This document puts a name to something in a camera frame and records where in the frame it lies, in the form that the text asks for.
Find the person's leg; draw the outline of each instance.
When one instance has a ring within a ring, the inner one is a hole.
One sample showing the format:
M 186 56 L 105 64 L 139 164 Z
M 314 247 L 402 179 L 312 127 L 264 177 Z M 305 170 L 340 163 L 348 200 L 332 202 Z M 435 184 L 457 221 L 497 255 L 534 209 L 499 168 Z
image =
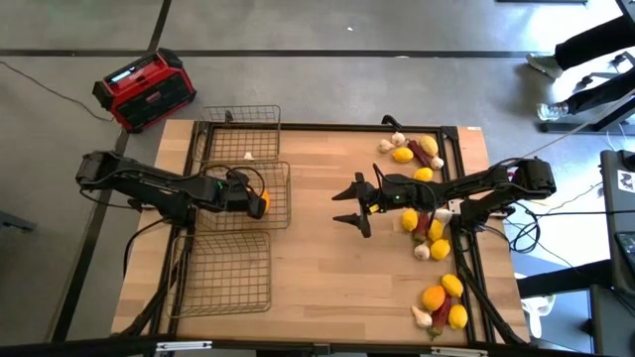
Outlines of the person's leg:
M 527 55 L 527 63 L 556 79 L 573 66 L 631 46 L 635 46 L 635 25 L 622 16 L 557 45 L 553 56 Z
M 580 91 L 565 101 L 554 104 L 538 104 L 538 116 L 542 120 L 557 120 L 565 115 L 573 115 L 620 99 L 634 88 L 635 68 L 632 68 L 595 88 Z

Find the red portable radio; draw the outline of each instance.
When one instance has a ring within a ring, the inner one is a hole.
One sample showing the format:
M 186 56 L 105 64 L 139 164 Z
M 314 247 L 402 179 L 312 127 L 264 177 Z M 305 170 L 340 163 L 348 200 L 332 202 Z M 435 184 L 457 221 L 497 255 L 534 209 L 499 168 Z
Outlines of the red portable radio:
M 92 94 L 128 133 L 140 133 L 192 102 L 196 91 L 177 55 L 158 49 L 96 81 Z

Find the black pants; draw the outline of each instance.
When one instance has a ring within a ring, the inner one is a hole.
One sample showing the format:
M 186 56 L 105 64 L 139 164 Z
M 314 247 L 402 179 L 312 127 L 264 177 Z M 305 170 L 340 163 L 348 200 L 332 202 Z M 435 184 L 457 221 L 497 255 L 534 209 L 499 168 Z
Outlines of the black pants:
M 612 52 L 635 46 L 635 25 L 627 16 L 594 27 L 556 46 L 556 61 L 568 69 Z M 567 99 L 569 113 L 615 101 L 635 87 L 635 68 Z

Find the white sticker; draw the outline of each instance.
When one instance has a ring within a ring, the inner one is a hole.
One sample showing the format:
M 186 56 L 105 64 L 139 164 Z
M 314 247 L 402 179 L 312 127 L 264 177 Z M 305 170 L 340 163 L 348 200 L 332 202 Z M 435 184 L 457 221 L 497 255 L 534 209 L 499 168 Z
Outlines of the white sticker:
M 635 178 L 633 178 L 633 176 L 635 176 L 634 173 L 618 170 L 617 188 L 627 192 L 635 193 Z

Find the metal wire rack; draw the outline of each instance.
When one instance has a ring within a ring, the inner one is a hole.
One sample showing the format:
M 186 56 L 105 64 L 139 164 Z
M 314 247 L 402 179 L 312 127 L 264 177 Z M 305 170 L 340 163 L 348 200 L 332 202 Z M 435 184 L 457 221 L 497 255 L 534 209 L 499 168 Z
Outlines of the metal wire rack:
M 181 259 L 187 244 L 190 253 Z M 168 295 L 170 318 L 263 312 L 271 306 L 271 251 L 265 232 L 181 236 L 172 246 L 174 264 L 180 265 L 180 283 Z M 172 314 L 177 294 L 181 308 Z
M 213 130 L 210 155 L 204 160 L 197 149 L 199 162 L 244 160 L 249 153 L 254 160 L 277 160 L 280 154 L 280 114 L 278 105 L 209 106 L 201 109 L 196 131 Z
M 260 194 L 263 188 L 266 189 L 269 194 L 269 211 L 262 218 L 254 219 L 247 216 L 245 212 L 211 213 L 201 209 L 196 214 L 196 231 L 267 230 L 283 229 L 289 226 L 291 223 L 291 178 L 288 163 L 249 162 L 248 165 L 245 162 L 213 163 L 201 169 L 208 176 L 224 179 L 227 173 L 225 167 L 233 169 L 244 166 L 248 166 L 262 176 L 263 180 L 260 180 L 252 171 L 237 169 L 249 177 L 248 183 L 255 192 Z

